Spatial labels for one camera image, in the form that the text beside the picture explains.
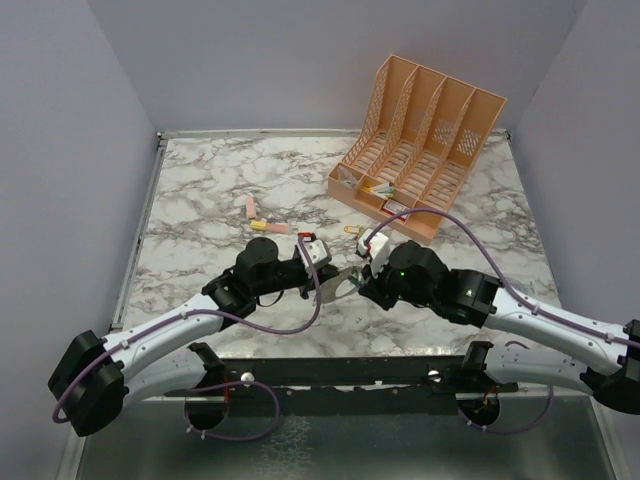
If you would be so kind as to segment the blue key tag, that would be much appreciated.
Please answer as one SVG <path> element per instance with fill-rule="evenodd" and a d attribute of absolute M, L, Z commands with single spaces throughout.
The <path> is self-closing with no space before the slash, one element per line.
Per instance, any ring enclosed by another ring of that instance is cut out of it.
<path fill-rule="evenodd" d="M 364 278 L 360 272 L 351 273 L 348 279 L 356 290 L 361 289 L 364 285 Z"/>

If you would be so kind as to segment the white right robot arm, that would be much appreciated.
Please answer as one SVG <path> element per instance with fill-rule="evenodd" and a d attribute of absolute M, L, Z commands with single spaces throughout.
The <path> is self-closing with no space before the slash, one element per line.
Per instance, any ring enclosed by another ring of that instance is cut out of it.
<path fill-rule="evenodd" d="M 481 391 L 527 382 L 562 386 L 621 413 L 639 412 L 639 323 L 607 323 L 540 303 L 491 275 L 450 269 L 414 241 L 396 247 L 376 234 L 357 252 L 368 262 L 360 295 L 384 310 L 397 302 L 423 307 L 459 325 L 515 334 L 539 344 L 519 353 L 492 343 L 468 349 L 461 383 Z"/>

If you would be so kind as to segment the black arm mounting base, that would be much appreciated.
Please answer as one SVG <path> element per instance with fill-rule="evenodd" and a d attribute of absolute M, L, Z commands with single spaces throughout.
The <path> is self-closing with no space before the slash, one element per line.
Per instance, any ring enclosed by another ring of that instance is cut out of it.
<path fill-rule="evenodd" d="M 191 404 L 206 415 L 454 415 L 459 394 L 517 389 L 463 355 L 221 359 L 203 342 L 188 349 L 205 368 Z"/>

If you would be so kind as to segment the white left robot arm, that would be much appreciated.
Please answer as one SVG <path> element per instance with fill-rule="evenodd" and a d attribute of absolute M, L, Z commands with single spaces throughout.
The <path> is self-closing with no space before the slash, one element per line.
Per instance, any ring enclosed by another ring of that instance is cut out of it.
<path fill-rule="evenodd" d="M 53 422 L 68 423 L 78 436 L 89 436 L 111 423 L 128 401 L 150 395 L 154 387 L 214 392 L 221 380 L 215 364 L 172 360 L 163 367 L 161 360 L 234 324 L 257 329 L 247 318 L 264 295 L 297 289 L 302 297 L 310 292 L 320 297 L 322 283 L 337 275 L 331 260 L 326 243 L 310 233 L 298 235 L 288 260 L 280 259 L 274 241 L 254 238 L 232 267 L 170 312 L 104 337 L 91 330 L 76 335 L 47 383 L 56 400 Z"/>

